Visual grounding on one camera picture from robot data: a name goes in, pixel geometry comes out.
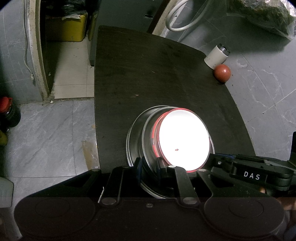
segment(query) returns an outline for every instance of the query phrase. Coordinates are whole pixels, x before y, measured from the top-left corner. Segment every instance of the yellow box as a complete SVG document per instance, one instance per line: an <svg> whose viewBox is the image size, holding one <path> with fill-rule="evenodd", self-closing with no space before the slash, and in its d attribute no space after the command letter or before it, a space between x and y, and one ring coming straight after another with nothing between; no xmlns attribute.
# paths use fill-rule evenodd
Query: yellow box
<svg viewBox="0 0 296 241"><path fill-rule="evenodd" d="M87 13L75 18L53 18L46 20L47 41L81 42L85 36Z"/></svg>

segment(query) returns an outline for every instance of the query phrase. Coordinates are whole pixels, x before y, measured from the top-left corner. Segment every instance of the orange sphere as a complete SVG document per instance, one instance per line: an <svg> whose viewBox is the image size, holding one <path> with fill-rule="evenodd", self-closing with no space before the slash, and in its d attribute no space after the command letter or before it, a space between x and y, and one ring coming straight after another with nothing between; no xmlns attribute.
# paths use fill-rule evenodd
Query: orange sphere
<svg viewBox="0 0 296 241"><path fill-rule="evenodd" d="M214 77L221 83L225 83L231 76L230 68L227 65L220 64L214 69Z"/></svg>

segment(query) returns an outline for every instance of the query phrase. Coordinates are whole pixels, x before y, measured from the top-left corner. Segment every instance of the red rim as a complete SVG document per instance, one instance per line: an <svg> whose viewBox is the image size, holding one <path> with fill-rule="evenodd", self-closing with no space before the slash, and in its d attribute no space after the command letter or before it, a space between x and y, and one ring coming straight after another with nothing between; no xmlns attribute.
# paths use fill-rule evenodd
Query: red rim
<svg viewBox="0 0 296 241"><path fill-rule="evenodd" d="M160 141L159 141L159 130L160 130L160 126L162 124L162 121L164 119L165 116L167 116L169 113L175 111L175 110L186 110L189 111L191 113L193 113L194 115L196 115L198 117L197 114L195 114L193 111L186 109L186 108L175 108L172 109L168 112L165 112L164 114L162 114L154 123L153 129L152 129L152 148L153 148L153 152L155 154L156 157L162 157L169 165L171 165L171 163L167 160L167 158L165 157L165 155L163 154L162 150L161 150L161 146L160 146ZM200 169L202 166L198 167L195 170L191 170L191 171L186 171L188 173L191 172L196 172L198 169Z"/></svg>

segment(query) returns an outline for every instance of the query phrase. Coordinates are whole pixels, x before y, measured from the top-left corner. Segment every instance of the white pipe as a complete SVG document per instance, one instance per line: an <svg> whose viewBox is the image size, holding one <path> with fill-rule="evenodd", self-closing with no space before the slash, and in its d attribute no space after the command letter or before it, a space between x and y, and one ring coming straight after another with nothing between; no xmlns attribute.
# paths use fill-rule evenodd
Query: white pipe
<svg viewBox="0 0 296 241"><path fill-rule="evenodd" d="M187 3L188 1L190 0L182 0L181 2L179 2L175 7L173 7L173 9L169 12L169 14L167 15L167 18L165 20L165 25L166 27L171 30L171 31L174 31L174 32L179 32L179 31L183 31L183 30L186 30L190 27L192 27L193 25L197 24L200 19L204 16L205 12L207 11L207 9L209 8L209 5L211 4L212 0L207 0L207 5L205 6L204 10L202 11L202 13L193 21L191 22L190 24L184 26L184 27L181 27L181 28L172 28L170 26L170 20L172 19L173 15L175 14L175 12L182 6L184 5L185 3Z"/></svg>

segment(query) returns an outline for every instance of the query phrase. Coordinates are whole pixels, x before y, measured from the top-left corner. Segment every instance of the dark wooden table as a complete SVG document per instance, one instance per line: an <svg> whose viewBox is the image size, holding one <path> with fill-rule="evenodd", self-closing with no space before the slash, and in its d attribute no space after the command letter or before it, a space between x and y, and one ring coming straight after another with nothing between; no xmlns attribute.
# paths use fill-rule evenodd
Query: dark wooden table
<svg viewBox="0 0 296 241"><path fill-rule="evenodd" d="M95 117L103 172L127 165L126 136L137 116L158 105L198 114L216 153L255 155L242 117L205 54L181 43L124 28L99 28Z"/></svg>

